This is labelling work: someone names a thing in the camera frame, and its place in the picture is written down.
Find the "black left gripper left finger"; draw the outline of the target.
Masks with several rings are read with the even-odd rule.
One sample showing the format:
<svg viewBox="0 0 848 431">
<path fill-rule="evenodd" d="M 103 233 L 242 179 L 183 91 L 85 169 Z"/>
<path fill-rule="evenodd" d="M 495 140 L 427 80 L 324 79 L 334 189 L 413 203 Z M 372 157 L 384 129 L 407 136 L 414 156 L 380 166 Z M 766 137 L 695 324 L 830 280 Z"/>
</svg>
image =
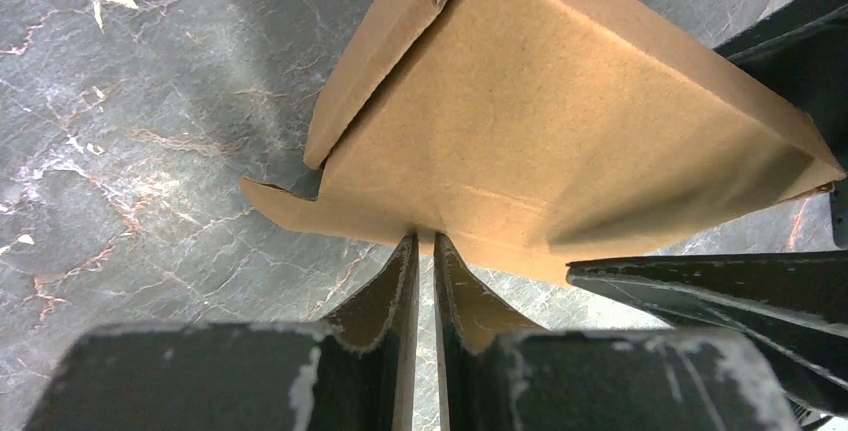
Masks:
<svg viewBox="0 0 848 431">
<path fill-rule="evenodd" d="M 81 336 L 29 430 L 407 430 L 419 246 L 310 322 L 123 323 Z"/>
</svg>

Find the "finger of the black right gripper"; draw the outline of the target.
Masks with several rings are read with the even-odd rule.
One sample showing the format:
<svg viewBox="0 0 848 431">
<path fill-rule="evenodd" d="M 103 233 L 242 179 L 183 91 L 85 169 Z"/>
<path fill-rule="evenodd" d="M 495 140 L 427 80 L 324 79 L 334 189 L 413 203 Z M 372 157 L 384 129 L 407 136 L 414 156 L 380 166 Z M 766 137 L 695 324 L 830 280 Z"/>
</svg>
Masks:
<svg viewBox="0 0 848 431">
<path fill-rule="evenodd" d="M 792 0 L 714 50 L 809 114 L 847 165 L 847 0 Z"/>
<path fill-rule="evenodd" d="M 671 326 L 737 330 L 792 400 L 847 412 L 844 251 L 574 261 L 566 280 Z"/>
</svg>

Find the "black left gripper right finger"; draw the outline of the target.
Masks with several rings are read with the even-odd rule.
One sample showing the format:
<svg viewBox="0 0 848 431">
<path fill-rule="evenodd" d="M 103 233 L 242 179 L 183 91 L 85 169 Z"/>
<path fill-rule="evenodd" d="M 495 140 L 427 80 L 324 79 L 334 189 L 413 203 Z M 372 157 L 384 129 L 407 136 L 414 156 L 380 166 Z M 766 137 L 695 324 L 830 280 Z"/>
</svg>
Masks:
<svg viewBox="0 0 848 431">
<path fill-rule="evenodd" d="M 765 358 L 723 328 L 549 331 L 437 235 L 446 430 L 795 430 Z"/>
</svg>

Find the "brown cardboard box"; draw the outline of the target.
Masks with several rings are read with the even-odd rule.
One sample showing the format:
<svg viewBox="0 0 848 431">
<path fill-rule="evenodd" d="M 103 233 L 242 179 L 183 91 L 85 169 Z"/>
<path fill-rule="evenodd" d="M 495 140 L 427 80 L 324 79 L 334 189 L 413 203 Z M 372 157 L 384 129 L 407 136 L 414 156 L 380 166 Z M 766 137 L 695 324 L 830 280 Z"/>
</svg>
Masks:
<svg viewBox="0 0 848 431">
<path fill-rule="evenodd" d="M 638 0 L 374 0 L 303 160 L 313 197 L 240 184 L 285 229 L 441 232 L 555 284 L 845 175 L 806 113 Z"/>
</svg>

